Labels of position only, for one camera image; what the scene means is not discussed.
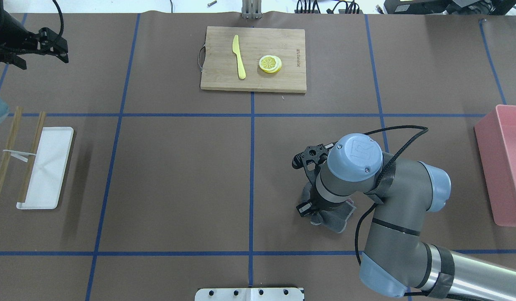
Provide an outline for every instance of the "pink container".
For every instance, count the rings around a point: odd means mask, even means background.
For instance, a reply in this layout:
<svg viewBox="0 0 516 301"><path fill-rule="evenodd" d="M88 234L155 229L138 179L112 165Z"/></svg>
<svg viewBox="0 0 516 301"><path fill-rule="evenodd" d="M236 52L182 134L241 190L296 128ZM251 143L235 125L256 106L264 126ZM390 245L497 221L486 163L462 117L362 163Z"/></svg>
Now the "pink container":
<svg viewBox="0 0 516 301"><path fill-rule="evenodd" d="M516 227L516 105L497 105L475 125L493 220Z"/></svg>

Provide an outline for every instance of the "wooden cutting board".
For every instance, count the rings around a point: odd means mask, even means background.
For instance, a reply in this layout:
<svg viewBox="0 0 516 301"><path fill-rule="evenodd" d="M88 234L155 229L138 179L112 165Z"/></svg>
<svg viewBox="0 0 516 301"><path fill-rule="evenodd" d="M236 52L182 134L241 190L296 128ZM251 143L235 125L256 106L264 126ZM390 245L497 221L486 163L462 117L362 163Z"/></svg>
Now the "wooden cutting board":
<svg viewBox="0 0 516 301"><path fill-rule="evenodd" d="M235 35L247 77L237 76L237 59L231 51ZM276 55L282 69L263 72L259 59ZM306 93L306 42L304 29L208 26L206 59L200 88L203 90Z"/></svg>

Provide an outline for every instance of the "yellow knife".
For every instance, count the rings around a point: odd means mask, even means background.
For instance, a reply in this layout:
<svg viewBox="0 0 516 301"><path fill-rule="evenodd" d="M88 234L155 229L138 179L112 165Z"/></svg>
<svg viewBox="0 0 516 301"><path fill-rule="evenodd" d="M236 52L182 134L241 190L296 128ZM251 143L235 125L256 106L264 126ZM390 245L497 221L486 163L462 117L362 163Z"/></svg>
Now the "yellow knife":
<svg viewBox="0 0 516 301"><path fill-rule="evenodd" d="M245 72L245 67L243 66L243 60L241 59L241 53L239 52L239 36L234 36L234 41L231 43L231 51L235 53L237 56L237 76L241 79L245 79L247 73Z"/></svg>

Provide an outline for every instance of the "lemon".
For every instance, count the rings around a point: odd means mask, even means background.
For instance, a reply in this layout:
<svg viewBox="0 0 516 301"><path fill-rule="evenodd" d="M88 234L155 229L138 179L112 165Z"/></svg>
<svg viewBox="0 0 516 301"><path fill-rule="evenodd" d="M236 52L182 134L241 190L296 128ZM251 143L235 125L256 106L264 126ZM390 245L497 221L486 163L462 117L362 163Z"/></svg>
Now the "lemon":
<svg viewBox="0 0 516 301"><path fill-rule="evenodd" d="M282 68L282 61L274 55L265 55L259 59L259 67L268 74L278 72Z"/></svg>

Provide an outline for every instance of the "wooden stick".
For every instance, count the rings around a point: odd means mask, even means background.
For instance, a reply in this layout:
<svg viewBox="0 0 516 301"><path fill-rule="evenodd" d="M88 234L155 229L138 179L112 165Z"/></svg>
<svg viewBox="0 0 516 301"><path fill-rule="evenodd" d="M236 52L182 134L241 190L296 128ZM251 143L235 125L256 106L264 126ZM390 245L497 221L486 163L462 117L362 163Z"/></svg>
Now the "wooden stick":
<svg viewBox="0 0 516 301"><path fill-rule="evenodd" d="M17 107L15 110L15 116L13 117L13 124L9 131L9 138L5 149L13 149L15 146L15 140L17 139L18 129L20 128L20 120L22 119L23 107ZM5 181L5 174L7 173L7 167L9 166L9 159L11 158L10 152L2 153L2 162L0 163L0 194L2 193L3 182Z"/></svg>
<svg viewBox="0 0 516 301"><path fill-rule="evenodd" d="M38 115L38 123L37 129L35 131L35 137L33 138L33 143L31 144L30 153L36 154L38 149L38 143L41 141L42 128L44 125L44 120L46 119L46 112L41 112ZM33 172L33 165L35 164L35 156L29 155L27 158L27 169L25 170L24 181L22 183L22 187L20 188L20 196L18 197L18 202L25 202L25 197L27 197L27 189L29 188L29 181L31 180L31 174Z"/></svg>

